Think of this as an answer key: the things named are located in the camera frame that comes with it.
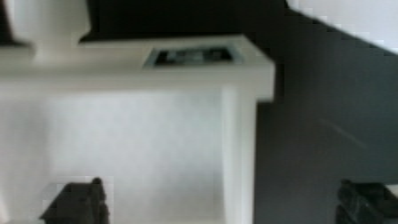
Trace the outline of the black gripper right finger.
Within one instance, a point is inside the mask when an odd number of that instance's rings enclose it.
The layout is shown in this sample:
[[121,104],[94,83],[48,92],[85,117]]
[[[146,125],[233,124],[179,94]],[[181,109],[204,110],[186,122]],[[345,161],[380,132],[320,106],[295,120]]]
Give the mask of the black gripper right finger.
[[341,181],[334,224],[398,224],[398,196],[382,183]]

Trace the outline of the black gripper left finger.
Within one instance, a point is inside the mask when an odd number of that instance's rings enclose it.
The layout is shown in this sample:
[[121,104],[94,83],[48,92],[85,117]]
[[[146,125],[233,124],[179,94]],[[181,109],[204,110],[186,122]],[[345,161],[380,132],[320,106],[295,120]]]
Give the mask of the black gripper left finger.
[[67,183],[39,219],[44,224],[110,224],[101,178]]

